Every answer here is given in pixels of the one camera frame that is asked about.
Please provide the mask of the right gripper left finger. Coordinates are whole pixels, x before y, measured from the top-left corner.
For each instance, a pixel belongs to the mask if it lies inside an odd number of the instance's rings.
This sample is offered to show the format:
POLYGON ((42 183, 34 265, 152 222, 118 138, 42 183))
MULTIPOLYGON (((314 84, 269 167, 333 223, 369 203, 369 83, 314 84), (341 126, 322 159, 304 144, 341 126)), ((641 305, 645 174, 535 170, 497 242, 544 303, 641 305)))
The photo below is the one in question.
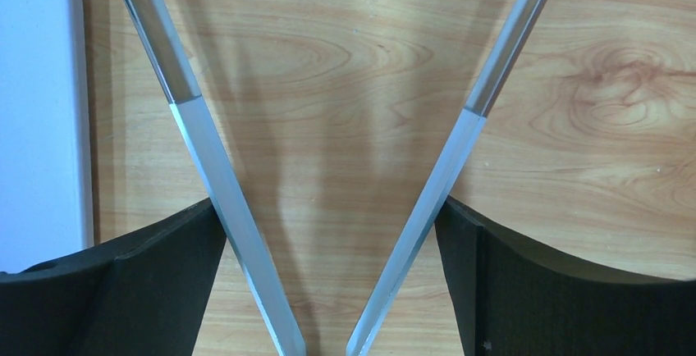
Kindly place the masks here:
POLYGON ((190 355, 227 238, 209 199, 1 276, 4 355, 190 355))

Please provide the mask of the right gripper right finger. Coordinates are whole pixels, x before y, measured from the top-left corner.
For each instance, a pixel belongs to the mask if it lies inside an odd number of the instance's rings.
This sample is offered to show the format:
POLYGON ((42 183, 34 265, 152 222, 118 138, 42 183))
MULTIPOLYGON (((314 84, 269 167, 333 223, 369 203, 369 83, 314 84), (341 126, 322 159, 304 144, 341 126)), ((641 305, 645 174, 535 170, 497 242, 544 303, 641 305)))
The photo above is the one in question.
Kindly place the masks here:
POLYGON ((448 198, 435 221, 468 355, 692 355, 695 283, 534 240, 448 198))

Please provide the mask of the metal tongs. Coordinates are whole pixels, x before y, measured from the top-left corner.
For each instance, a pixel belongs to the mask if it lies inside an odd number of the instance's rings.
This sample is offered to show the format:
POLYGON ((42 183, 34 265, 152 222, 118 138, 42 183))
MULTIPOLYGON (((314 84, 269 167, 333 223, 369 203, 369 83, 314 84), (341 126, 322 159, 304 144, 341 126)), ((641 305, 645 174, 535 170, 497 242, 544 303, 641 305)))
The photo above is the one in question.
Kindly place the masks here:
MULTIPOLYGON (((516 0, 346 344, 366 355, 547 0, 516 0)), ((124 0, 181 135, 281 355, 305 339, 164 0, 124 0)))

